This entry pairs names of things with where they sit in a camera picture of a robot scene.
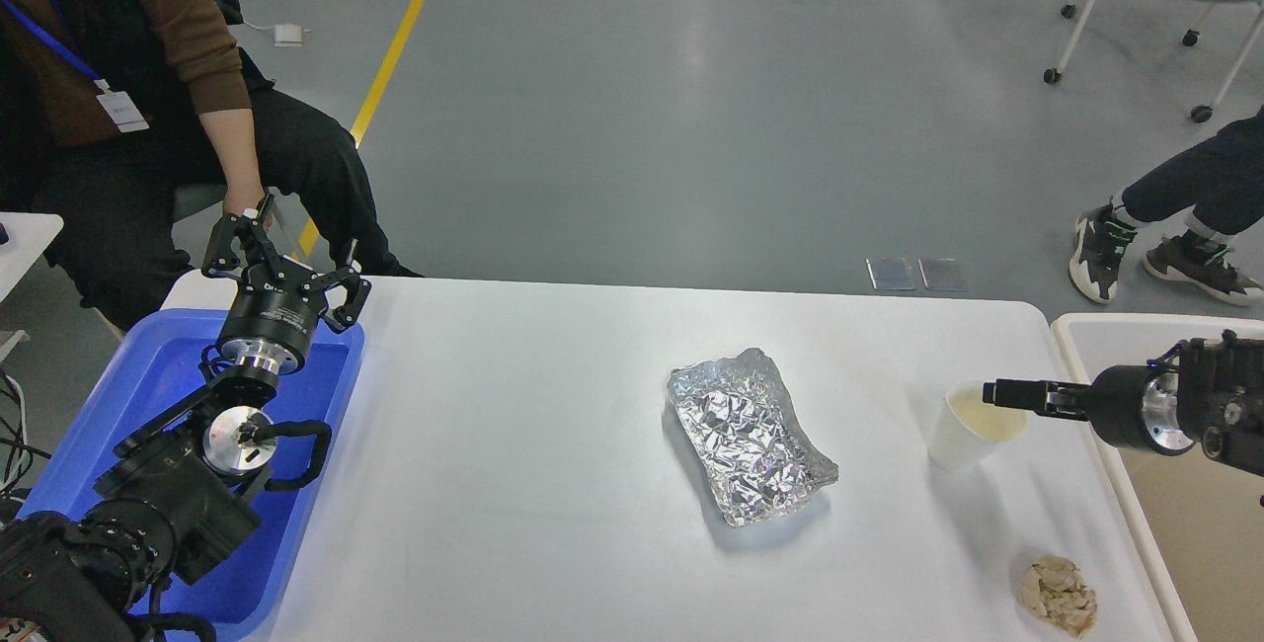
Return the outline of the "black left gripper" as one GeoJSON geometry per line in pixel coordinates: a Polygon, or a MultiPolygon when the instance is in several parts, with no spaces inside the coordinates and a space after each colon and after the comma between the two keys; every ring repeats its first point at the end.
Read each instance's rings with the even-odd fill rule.
{"type": "Polygon", "coordinates": [[[300,370],[310,354],[319,318],[331,332],[345,332],[367,305],[372,283],[354,265],[359,241],[351,240],[332,272],[316,274],[302,264],[282,264],[268,238],[276,196],[265,193],[257,209],[217,219],[201,273],[238,281],[236,294],[216,348],[244,364],[257,359],[270,370],[300,370]],[[234,274],[241,270],[240,277],[234,274]],[[303,289],[313,278],[313,303],[303,289]]]}

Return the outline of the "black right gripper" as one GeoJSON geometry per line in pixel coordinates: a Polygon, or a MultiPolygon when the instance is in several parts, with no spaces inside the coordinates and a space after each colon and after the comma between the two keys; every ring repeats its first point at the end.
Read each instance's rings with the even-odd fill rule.
{"type": "Polygon", "coordinates": [[[983,384],[983,402],[1053,420],[1086,420],[1095,435],[1114,447],[1183,454],[1194,445],[1178,422],[1177,373],[1140,364],[1109,366],[1090,385],[988,380],[983,384]]]}

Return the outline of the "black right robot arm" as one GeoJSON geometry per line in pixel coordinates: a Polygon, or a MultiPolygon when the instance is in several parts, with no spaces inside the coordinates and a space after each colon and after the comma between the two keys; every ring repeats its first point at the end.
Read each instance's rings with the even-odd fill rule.
{"type": "Polygon", "coordinates": [[[985,380],[999,408],[1087,422],[1105,444],[1174,457],[1200,447],[1212,463],[1263,474],[1263,342],[1224,330],[1186,339],[1143,364],[1115,364],[1090,384],[985,380]]]}

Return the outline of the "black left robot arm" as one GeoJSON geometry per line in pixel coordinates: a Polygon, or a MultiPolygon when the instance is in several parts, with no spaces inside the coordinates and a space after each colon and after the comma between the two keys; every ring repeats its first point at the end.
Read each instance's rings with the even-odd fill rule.
{"type": "Polygon", "coordinates": [[[369,281],[356,241],[320,274],[276,251],[273,198],[217,220],[204,257],[210,278],[236,283],[204,385],[114,447],[95,482],[99,504],[80,521],[35,512],[3,528],[3,638],[162,641],[169,631],[212,641],[204,615],[163,613],[172,580],[198,583],[262,523],[262,492],[298,492],[320,476],[334,432],[321,420],[267,416],[281,377],[305,366],[320,324],[345,332],[369,281]]]}

